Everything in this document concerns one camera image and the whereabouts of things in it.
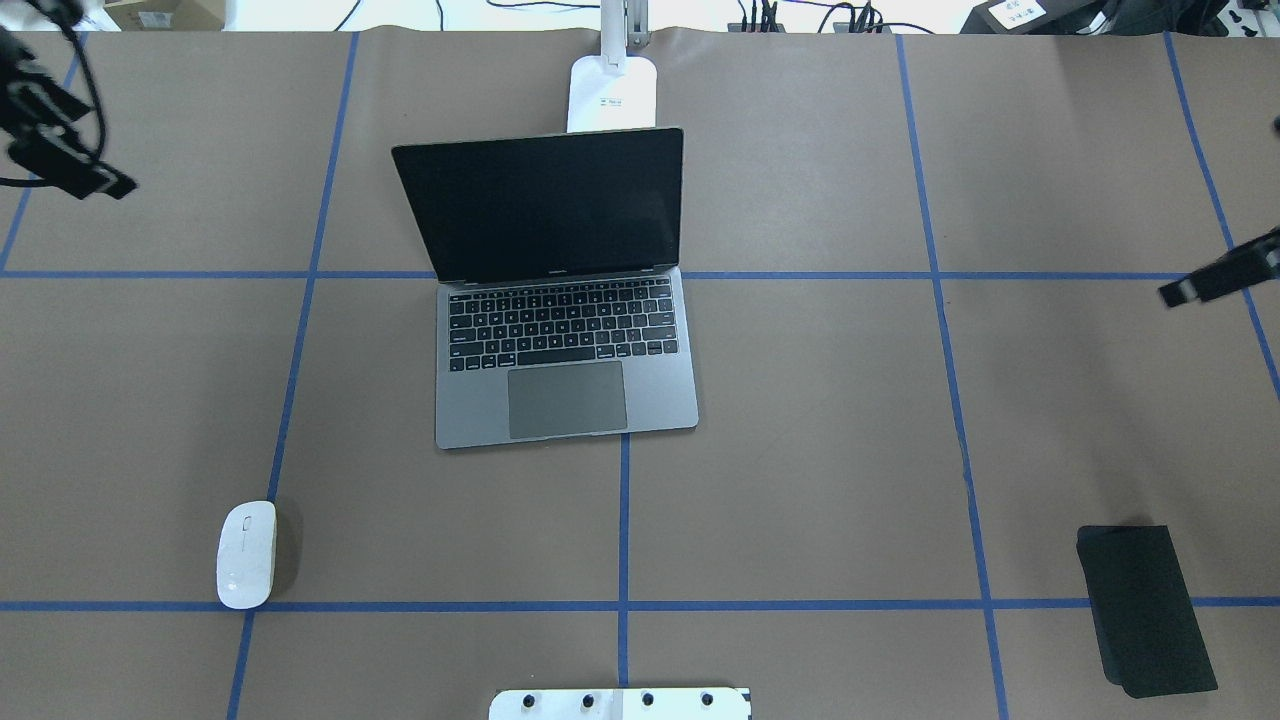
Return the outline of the white computer mouse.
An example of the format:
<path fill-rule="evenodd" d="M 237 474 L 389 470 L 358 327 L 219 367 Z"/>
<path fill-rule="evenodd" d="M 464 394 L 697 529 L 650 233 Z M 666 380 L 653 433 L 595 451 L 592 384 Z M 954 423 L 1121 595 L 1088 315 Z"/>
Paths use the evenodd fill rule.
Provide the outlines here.
<path fill-rule="evenodd" d="M 216 552 L 219 601 L 232 610 L 250 610 L 270 597 L 275 579 L 278 515 L 275 503 L 255 500 L 225 516 Z"/>

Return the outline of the white desk lamp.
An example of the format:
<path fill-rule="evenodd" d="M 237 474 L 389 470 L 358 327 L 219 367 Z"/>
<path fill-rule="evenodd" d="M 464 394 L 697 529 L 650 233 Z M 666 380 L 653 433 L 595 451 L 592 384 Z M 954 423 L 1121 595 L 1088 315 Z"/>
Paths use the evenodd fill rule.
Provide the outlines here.
<path fill-rule="evenodd" d="M 657 126 L 657 67 L 637 51 L 650 38 L 648 1 L 600 3 L 600 49 L 570 72 L 566 131 Z"/>

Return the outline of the brown cardboard box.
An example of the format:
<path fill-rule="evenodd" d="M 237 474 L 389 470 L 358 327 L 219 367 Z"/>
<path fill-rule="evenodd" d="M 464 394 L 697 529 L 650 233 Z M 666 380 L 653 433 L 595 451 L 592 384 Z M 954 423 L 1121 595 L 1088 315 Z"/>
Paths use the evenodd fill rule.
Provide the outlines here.
<path fill-rule="evenodd" d="M 104 10 L 122 31 L 221 31 L 227 1 L 105 1 Z"/>

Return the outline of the grey laptop computer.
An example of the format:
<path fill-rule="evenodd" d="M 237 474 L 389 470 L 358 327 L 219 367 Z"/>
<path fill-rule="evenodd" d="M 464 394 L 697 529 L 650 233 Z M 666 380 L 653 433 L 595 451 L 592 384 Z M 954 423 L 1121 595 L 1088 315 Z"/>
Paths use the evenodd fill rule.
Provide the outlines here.
<path fill-rule="evenodd" d="M 406 143 L 443 450 L 692 429 L 677 127 Z"/>

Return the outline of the black folded mouse pad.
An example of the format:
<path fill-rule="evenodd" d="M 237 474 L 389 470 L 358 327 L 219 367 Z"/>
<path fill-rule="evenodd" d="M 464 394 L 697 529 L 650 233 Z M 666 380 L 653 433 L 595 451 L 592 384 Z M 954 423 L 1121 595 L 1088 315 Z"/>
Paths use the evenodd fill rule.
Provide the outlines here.
<path fill-rule="evenodd" d="M 1219 689 L 1166 525 L 1076 530 L 1105 678 L 1133 700 Z"/>

